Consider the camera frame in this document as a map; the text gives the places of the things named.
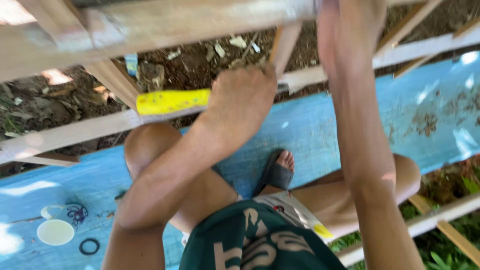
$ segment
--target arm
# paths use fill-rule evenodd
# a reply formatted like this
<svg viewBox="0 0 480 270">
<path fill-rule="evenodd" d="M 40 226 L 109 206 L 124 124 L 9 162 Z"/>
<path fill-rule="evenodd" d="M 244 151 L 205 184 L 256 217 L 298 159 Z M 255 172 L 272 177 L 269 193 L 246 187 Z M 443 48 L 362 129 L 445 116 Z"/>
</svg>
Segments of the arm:
<svg viewBox="0 0 480 270">
<path fill-rule="evenodd" d="M 276 92 L 273 66 L 223 72 L 207 110 L 187 134 L 148 165 L 123 197 L 102 269 L 164 269 L 162 234 L 189 185 L 260 128 Z"/>
<path fill-rule="evenodd" d="M 372 57 L 382 0 L 325 0 L 319 56 L 329 77 L 342 171 L 352 193 L 370 270 L 424 269 L 395 201 L 395 164 L 375 94 Z"/>
</svg>

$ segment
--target foot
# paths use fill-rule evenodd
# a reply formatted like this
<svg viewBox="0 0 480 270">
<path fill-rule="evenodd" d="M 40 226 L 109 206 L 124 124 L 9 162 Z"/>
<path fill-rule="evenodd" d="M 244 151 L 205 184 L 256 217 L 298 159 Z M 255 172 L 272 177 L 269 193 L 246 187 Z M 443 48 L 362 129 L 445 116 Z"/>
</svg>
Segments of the foot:
<svg viewBox="0 0 480 270">
<path fill-rule="evenodd" d="M 292 152 L 287 150 L 283 151 L 275 162 L 283 168 L 295 172 L 295 159 L 293 158 Z"/>
<path fill-rule="evenodd" d="M 282 166 L 285 169 L 290 170 L 291 172 L 295 172 L 295 159 L 293 158 L 293 154 L 290 151 L 283 151 L 278 158 L 276 159 L 275 163 Z M 266 185 L 265 188 L 260 192 L 259 195 L 268 195 L 277 192 L 281 192 L 283 189 L 278 188 L 272 185 Z"/>
</svg>

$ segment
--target knee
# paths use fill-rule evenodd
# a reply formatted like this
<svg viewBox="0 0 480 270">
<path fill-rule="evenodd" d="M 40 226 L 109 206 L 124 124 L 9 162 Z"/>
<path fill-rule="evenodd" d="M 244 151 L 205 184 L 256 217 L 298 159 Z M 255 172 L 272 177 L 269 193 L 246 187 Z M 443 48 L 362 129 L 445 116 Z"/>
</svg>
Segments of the knee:
<svg viewBox="0 0 480 270">
<path fill-rule="evenodd" d="M 145 124 L 132 130 L 124 144 L 125 162 L 132 179 L 180 138 L 180 131 L 169 123 Z"/>
<path fill-rule="evenodd" d="M 414 195 L 420 189 L 420 169 L 411 159 L 394 155 L 396 169 L 396 189 L 402 200 Z"/>
</svg>

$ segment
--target gray sandal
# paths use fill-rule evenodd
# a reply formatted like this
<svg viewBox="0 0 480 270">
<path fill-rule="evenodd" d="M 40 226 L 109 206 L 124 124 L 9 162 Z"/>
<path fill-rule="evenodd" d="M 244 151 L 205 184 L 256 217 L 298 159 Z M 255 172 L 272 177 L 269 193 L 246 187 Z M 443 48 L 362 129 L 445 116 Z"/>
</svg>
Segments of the gray sandal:
<svg viewBox="0 0 480 270">
<path fill-rule="evenodd" d="M 252 197 L 258 196 L 268 184 L 283 190 L 288 189 L 288 186 L 292 182 L 293 172 L 276 163 L 278 156 L 280 156 L 283 151 L 285 151 L 285 149 L 277 149 L 270 155 L 262 177 L 253 190 Z"/>
</svg>

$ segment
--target white mug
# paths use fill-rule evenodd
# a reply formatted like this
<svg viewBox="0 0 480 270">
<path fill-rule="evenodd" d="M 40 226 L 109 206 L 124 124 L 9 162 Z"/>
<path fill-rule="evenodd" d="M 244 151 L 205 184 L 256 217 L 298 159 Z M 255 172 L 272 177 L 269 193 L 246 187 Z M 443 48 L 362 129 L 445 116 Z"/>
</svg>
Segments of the white mug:
<svg viewBox="0 0 480 270">
<path fill-rule="evenodd" d="M 57 208 L 57 213 L 49 210 Z M 86 208 L 77 203 L 45 206 L 40 214 L 47 219 L 36 230 L 38 238 L 47 245 L 63 245 L 72 240 L 75 231 L 88 216 Z"/>
</svg>

